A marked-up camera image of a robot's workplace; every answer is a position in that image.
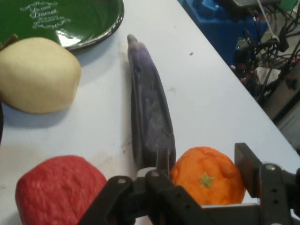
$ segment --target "cable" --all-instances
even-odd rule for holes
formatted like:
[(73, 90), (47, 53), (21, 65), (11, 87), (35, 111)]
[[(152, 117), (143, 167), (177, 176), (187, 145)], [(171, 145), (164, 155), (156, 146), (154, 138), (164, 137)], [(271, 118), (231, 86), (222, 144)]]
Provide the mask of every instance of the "cable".
[[(281, 7), (279, 7), (279, 6), (277, 6), (277, 7), (278, 7), (278, 9), (281, 13), (285, 13)], [(296, 27), (298, 25), (299, 18), (300, 18), (300, 7), (298, 7), (298, 9), (297, 9), (295, 19), (291, 15), (290, 15), (290, 18), (292, 18), (292, 22), (287, 26), (286, 34), (291, 33), (296, 29)]]
[(273, 11), (272, 13), (271, 13), (271, 16), (274, 16), (274, 33), (276, 33), (277, 34), (277, 31), (278, 31), (278, 21), (277, 21), (277, 16), (276, 16), (276, 13)]
[(292, 54), (291, 54), (291, 56), (290, 56), (288, 62), (286, 63), (287, 65), (286, 65), (285, 69), (288, 69), (288, 67), (290, 66), (292, 59), (293, 59), (293, 58), (295, 57), (295, 55), (296, 55), (296, 52), (297, 52), (297, 50), (298, 50), (298, 48), (299, 48), (299, 45), (300, 45), (300, 39), (299, 39), (298, 43), (296, 44), (296, 47), (294, 48), (294, 51), (292, 52)]
[(276, 5), (276, 7), (285, 18), (285, 24), (281, 28), (281, 31), (280, 31), (280, 34), (279, 34), (279, 38), (282, 38), (282, 36), (284, 36), (286, 34), (286, 30), (288, 30), (288, 28), (287, 28), (287, 17), (286, 17), (285, 11), (279, 5)]
[(300, 34), (300, 31), (296, 32), (296, 33), (293, 33), (293, 34), (288, 34), (286, 35), (285, 37), (286, 38), (289, 38), (289, 37), (292, 37), (292, 36), (296, 36), (296, 35), (299, 35)]
[(266, 15), (266, 13), (265, 13), (265, 11), (264, 11), (264, 9), (263, 9), (263, 6), (262, 6), (261, 1), (260, 1), (260, 0), (257, 0), (257, 3), (258, 3), (258, 5), (259, 5), (259, 8), (261, 8), (262, 14), (263, 14), (263, 16), (264, 16), (264, 18), (265, 18), (265, 20), (266, 20), (266, 22), (267, 22), (267, 25), (268, 25), (268, 27), (269, 27), (269, 30), (270, 30), (270, 32), (271, 32), (271, 34), (272, 34), (272, 38), (275, 38), (275, 39), (277, 39), (278, 42), (280, 42), (279, 38), (274, 34), (274, 32), (273, 32), (273, 30), (272, 30), (272, 28), (271, 28), (271, 25), (270, 25), (270, 23), (269, 23), (269, 20), (268, 20), (268, 18), (267, 18), (267, 15)]
[(300, 49), (295, 53), (295, 57), (300, 57), (300, 55), (298, 55), (300, 53)]
[(250, 47), (255, 47), (255, 41), (253, 40), (250, 32), (247, 29), (243, 30), (243, 36), (245, 38), (245, 40), (247, 40), (248, 44), (250, 45)]
[(291, 10), (290, 15), (292, 15), (292, 13), (294, 12), (294, 8), (296, 7), (297, 3), (298, 3), (298, 1), (295, 2), (295, 5), (293, 6), (293, 8), (292, 8), (292, 10)]
[(268, 47), (267, 49), (267, 63), (269, 65), (269, 68), (271, 67), (271, 63), (270, 63), (270, 58), (271, 58), (271, 54), (270, 54), (270, 47)]
[(276, 52), (275, 52), (275, 57), (274, 57), (273, 63), (272, 63), (272, 65), (271, 65), (271, 67), (270, 67), (270, 69), (269, 69), (269, 71), (268, 71), (268, 74), (267, 74), (267, 76), (266, 76), (266, 78), (265, 78), (265, 80), (264, 80), (264, 82), (263, 82), (263, 86), (262, 86), (261, 93), (259, 94), (259, 96), (258, 96), (257, 99), (256, 99), (256, 101), (257, 101), (258, 103), (260, 102), (261, 98), (262, 98), (263, 95), (264, 95), (264, 92), (265, 92), (265, 89), (266, 89), (266, 86), (267, 86), (268, 79), (269, 79), (270, 74), (271, 74), (271, 72), (272, 72), (272, 70), (273, 70), (273, 68), (274, 68), (274, 65), (275, 65), (275, 61), (276, 61), (276, 57), (277, 57), (277, 55), (278, 55), (278, 51), (279, 51), (279, 49), (277, 48), (277, 49), (276, 49)]
[(257, 12), (257, 14), (255, 14), (251, 9), (248, 9), (248, 12), (251, 14), (251, 16), (253, 17), (253, 22), (255, 25), (255, 29), (256, 29), (256, 33), (257, 33), (257, 42), (261, 43), (261, 20), (258, 20), (259, 24), (257, 24), (257, 19), (256, 17), (259, 15), (259, 13)]

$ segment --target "blue container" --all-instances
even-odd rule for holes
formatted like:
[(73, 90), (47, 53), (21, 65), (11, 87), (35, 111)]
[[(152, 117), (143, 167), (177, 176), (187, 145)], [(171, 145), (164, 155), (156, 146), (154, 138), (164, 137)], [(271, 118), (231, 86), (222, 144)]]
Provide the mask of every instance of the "blue container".
[[(234, 65), (234, 56), (239, 38), (246, 28), (257, 41), (258, 35), (252, 17), (234, 20), (215, 0), (178, 0), (202, 33), (214, 46), (227, 65)], [(267, 28), (261, 22), (261, 36)]]

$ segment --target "screw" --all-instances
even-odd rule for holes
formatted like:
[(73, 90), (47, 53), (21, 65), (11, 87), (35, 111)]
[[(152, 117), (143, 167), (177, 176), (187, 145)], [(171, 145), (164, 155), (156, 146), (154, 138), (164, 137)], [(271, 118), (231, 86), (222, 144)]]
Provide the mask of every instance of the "screw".
[(152, 172), (151, 172), (151, 176), (152, 176), (152, 177), (158, 177), (158, 176), (159, 176), (159, 173), (156, 172), (156, 171), (152, 171)]
[(120, 178), (118, 180), (118, 184), (125, 184), (126, 183), (126, 180), (124, 178)]
[(266, 165), (266, 168), (267, 168), (268, 170), (275, 170), (275, 166), (273, 166), (273, 165), (271, 165), (271, 164), (267, 164), (267, 165)]

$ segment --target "plate rim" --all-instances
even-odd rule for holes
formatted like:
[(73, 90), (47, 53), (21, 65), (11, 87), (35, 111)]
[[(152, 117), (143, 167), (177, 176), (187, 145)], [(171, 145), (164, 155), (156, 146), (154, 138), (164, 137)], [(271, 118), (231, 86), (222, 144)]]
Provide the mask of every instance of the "plate rim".
[(125, 7), (124, 7), (123, 0), (117, 0), (117, 1), (120, 1), (120, 3), (121, 3), (121, 13), (118, 16), (117, 20), (106, 31), (104, 31), (100, 36), (97, 36), (96, 38), (94, 38), (92, 40), (85, 41), (85, 42), (79, 43), (79, 44), (66, 46), (64, 48), (71, 52), (76, 51), (76, 50), (81, 50), (83, 48), (86, 48), (86, 47), (89, 47), (89, 46), (92, 46), (99, 42), (104, 41), (105, 39), (110, 37), (114, 32), (116, 32), (116, 30), (122, 24), (123, 19), (124, 19), (124, 14), (125, 14)]

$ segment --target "toy fruit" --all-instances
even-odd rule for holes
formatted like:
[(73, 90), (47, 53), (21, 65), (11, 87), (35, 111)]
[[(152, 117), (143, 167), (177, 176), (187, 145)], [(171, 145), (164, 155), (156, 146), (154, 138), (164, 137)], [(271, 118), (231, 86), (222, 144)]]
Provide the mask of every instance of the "toy fruit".
[(75, 225), (105, 185), (103, 174), (78, 156), (54, 157), (23, 175), (15, 200), (23, 225)]
[(170, 170), (176, 161), (172, 121), (163, 85), (146, 46), (129, 34), (132, 75), (131, 129), (133, 156), (139, 169)]
[(241, 203), (246, 191), (238, 167), (228, 156), (209, 147), (186, 151), (170, 176), (200, 205)]
[(51, 113), (69, 107), (81, 66), (59, 44), (42, 37), (15, 42), (0, 51), (0, 98), (28, 113)]

